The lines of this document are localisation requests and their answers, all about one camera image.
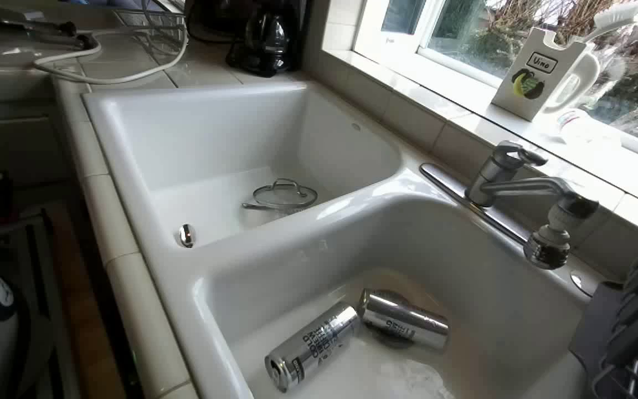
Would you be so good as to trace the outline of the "white dish brush holder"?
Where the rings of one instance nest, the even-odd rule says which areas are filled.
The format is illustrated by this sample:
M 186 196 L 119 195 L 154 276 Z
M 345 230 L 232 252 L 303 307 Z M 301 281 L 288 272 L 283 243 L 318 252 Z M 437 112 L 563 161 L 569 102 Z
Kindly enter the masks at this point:
M 556 112 L 580 100 L 602 75 L 594 40 L 632 24 L 638 1 L 614 5 L 594 16 L 594 31 L 567 45 L 556 34 L 535 28 L 508 69 L 493 105 L 532 122 L 540 110 Z

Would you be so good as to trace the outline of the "black coffee maker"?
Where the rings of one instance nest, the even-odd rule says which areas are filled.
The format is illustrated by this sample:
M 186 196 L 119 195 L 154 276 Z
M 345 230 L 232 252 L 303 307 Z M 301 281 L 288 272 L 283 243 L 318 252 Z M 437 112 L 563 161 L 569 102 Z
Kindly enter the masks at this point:
M 198 40 L 228 40 L 226 65 L 273 77 L 296 69 L 308 0 L 186 0 Z

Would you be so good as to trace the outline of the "white window frame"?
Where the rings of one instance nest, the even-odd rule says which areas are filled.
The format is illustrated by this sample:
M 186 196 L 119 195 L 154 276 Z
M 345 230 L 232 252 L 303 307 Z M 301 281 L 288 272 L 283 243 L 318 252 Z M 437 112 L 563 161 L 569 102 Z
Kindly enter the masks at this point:
M 535 28 L 558 45 L 594 31 L 594 16 L 638 0 L 339 0 L 354 5 L 347 49 L 394 72 L 486 110 Z M 594 40 L 602 75 L 545 118 L 584 116 L 621 136 L 638 155 L 638 13 L 632 24 Z

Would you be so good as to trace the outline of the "silver can with label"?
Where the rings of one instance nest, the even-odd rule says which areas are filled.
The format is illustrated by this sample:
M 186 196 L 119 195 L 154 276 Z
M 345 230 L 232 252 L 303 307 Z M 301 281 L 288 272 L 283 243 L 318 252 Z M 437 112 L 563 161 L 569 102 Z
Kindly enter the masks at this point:
M 336 302 L 263 356 L 273 383 L 288 392 L 321 369 L 354 336 L 360 313 Z

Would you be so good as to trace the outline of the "plain silver metal can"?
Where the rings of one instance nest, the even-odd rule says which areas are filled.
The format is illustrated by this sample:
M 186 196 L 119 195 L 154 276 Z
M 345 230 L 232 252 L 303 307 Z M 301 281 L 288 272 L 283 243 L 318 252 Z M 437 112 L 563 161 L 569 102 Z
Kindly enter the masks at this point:
M 415 305 L 392 290 L 365 288 L 362 292 L 362 318 L 392 336 L 443 351 L 448 343 L 448 318 Z

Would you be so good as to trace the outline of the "white double basin sink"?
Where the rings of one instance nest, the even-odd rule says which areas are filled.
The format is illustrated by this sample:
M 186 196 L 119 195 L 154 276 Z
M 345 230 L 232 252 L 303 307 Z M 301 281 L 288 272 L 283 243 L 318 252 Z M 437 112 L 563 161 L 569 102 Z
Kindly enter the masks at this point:
M 98 90 L 108 171 L 203 399 L 582 399 L 582 295 L 427 181 L 421 150 L 310 82 Z M 290 178 L 301 210 L 248 210 Z M 196 230 L 192 249 L 179 226 Z M 281 392 L 263 356 L 336 302 L 392 290 L 443 351 L 371 327 Z

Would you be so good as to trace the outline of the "glass pot lid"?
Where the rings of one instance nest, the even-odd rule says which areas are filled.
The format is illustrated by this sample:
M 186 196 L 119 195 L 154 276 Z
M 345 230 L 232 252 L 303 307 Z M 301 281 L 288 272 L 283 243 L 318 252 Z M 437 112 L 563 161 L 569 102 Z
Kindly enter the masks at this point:
M 319 193 L 310 187 L 303 187 L 290 178 L 278 178 L 273 183 L 260 187 L 244 201 L 248 210 L 301 210 L 318 201 Z

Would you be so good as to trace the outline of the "black dish drying rack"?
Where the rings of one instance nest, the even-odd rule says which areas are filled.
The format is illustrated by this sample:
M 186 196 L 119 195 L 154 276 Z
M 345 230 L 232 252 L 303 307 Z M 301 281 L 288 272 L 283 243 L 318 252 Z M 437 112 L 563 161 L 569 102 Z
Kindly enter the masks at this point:
M 569 353 L 584 369 L 584 399 L 638 399 L 638 259 L 622 284 L 600 284 Z

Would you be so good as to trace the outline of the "chrome sink faucet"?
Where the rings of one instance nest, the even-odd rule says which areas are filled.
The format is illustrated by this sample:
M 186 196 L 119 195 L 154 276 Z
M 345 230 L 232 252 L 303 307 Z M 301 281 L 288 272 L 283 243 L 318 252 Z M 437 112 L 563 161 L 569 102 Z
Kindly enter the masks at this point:
M 542 271 L 563 267 L 571 252 L 571 233 L 598 210 L 598 201 L 577 193 L 563 178 L 519 178 L 522 165 L 542 165 L 545 157 L 517 142 L 501 142 L 484 161 L 476 178 L 459 189 L 435 163 L 423 161 L 421 174 L 454 201 L 469 208 L 480 222 L 521 246 L 522 257 Z M 548 219 L 526 233 L 517 222 L 495 208 L 498 196 L 552 195 Z

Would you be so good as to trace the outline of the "small chrome drain stopper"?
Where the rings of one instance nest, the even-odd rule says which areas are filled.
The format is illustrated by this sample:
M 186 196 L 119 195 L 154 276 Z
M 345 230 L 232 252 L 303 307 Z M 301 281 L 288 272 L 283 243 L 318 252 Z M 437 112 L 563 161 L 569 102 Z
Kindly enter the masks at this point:
M 196 230 L 192 230 L 191 224 L 181 224 L 181 226 L 179 226 L 179 243 L 181 243 L 184 249 L 192 249 L 192 243 L 196 243 Z

